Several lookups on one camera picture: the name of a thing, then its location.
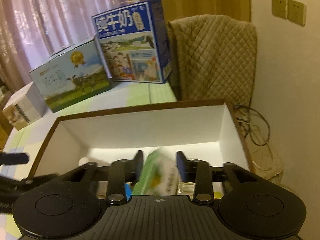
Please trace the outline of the quilted beige chair cover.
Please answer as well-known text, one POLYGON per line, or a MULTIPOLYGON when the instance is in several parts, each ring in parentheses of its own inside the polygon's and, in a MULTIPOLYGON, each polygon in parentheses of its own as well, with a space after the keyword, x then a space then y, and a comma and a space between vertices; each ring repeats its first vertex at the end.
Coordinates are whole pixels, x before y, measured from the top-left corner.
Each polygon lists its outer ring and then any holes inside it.
POLYGON ((257 30, 226 15, 197 15, 168 23, 172 62, 182 100, 226 99, 250 106, 257 30))

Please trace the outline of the yellow snack packet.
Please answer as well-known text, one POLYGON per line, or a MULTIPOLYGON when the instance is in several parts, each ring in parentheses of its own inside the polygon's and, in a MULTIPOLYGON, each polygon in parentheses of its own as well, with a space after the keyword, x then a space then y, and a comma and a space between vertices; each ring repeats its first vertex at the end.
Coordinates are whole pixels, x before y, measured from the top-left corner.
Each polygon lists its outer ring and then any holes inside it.
POLYGON ((215 199, 221 199, 223 197, 223 194, 219 191, 214 192, 214 198, 215 199))

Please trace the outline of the small white bottle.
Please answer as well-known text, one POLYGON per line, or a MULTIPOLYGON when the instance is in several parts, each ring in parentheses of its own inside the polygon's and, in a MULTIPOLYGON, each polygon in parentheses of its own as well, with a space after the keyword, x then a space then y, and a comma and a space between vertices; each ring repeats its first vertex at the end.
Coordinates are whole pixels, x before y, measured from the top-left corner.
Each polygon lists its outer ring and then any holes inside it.
POLYGON ((92 159, 92 158, 82 157, 78 162, 78 166, 82 166, 82 165, 85 165, 87 163, 96 163, 96 162, 97 161, 92 159))

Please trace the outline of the checkered bed sheet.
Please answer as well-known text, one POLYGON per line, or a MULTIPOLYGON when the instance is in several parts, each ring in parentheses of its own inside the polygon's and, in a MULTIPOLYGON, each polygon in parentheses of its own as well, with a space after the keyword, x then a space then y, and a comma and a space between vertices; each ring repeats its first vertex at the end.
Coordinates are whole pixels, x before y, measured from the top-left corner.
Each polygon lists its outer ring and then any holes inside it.
POLYGON ((173 102, 177 98, 168 83, 117 82, 111 90, 96 95, 53 113, 46 109, 44 116, 27 127, 13 129, 4 147, 5 152, 29 154, 29 163, 18 166, 1 166, 1 175, 21 180, 28 176, 33 161, 56 118, 64 115, 86 113, 127 106, 173 102))

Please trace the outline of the brown white storage box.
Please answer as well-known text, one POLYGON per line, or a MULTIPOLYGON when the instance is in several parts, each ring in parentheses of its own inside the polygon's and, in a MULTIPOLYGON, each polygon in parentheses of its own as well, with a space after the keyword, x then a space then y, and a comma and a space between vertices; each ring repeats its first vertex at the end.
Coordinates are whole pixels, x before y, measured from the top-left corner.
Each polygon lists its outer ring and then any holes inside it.
POLYGON ((64 174, 83 157, 111 163, 161 148, 182 151, 213 166, 224 163, 253 171, 248 148, 225 100, 177 101, 106 109, 58 117, 48 131, 29 178, 64 174))

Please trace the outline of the wall socket plates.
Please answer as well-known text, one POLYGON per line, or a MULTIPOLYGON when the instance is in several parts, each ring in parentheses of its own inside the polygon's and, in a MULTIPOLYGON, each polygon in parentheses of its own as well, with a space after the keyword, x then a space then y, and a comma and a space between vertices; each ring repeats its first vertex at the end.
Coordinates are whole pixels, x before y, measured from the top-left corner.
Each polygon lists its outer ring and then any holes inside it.
POLYGON ((271 0, 272 15, 305 26, 306 5, 295 0, 271 0))

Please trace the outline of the pink curtain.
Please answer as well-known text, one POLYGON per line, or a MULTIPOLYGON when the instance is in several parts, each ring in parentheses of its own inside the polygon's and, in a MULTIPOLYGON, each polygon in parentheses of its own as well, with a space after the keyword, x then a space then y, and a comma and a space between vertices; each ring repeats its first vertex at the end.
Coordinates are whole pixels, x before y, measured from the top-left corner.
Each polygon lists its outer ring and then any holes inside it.
POLYGON ((94 34, 91 17, 127 0, 1 0, 1 80, 11 91, 58 50, 94 34))

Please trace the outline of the blue milk carton box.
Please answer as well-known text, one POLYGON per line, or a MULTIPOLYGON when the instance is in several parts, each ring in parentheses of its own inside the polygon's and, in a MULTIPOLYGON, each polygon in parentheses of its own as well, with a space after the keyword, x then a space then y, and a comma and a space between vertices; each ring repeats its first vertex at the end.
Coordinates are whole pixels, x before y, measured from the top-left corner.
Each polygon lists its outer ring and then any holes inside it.
POLYGON ((161 0, 147 0, 92 16, 115 81, 165 83, 172 71, 161 0))

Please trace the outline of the beige white carton box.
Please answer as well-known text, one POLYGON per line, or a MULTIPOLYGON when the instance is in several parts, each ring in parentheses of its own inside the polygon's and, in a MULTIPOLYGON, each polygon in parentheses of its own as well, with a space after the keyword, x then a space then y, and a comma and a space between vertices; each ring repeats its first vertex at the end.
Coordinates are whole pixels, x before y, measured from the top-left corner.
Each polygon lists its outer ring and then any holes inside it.
POLYGON ((39 89, 31 82, 12 94, 2 112, 19 131, 42 118, 46 107, 39 89))

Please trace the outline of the green milk carton box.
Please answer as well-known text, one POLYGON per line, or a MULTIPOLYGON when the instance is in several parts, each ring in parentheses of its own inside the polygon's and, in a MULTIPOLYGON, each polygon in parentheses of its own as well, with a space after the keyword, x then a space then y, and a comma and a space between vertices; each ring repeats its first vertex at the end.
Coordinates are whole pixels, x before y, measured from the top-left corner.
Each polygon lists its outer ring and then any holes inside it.
POLYGON ((31 70, 30 77, 52 112, 112 88, 111 73, 96 36, 53 54, 31 70))

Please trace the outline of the blue cream tube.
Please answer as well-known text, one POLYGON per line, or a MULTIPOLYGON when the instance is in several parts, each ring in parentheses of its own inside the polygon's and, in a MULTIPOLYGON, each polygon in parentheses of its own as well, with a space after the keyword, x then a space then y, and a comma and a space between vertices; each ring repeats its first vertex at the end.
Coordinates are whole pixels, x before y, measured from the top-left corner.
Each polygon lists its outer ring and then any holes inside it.
POLYGON ((129 198, 131 197, 132 194, 132 190, 129 184, 125 184, 125 196, 127 198, 127 200, 129 200, 129 198))

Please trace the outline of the green white medicine box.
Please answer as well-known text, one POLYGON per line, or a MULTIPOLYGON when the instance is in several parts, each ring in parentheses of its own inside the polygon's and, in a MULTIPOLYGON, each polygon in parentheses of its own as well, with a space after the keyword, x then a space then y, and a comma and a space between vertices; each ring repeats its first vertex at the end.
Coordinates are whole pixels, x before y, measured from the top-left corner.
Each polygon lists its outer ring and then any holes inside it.
POLYGON ((169 157, 165 149, 158 148, 147 156, 132 194, 173 196, 177 194, 178 182, 176 161, 169 157))

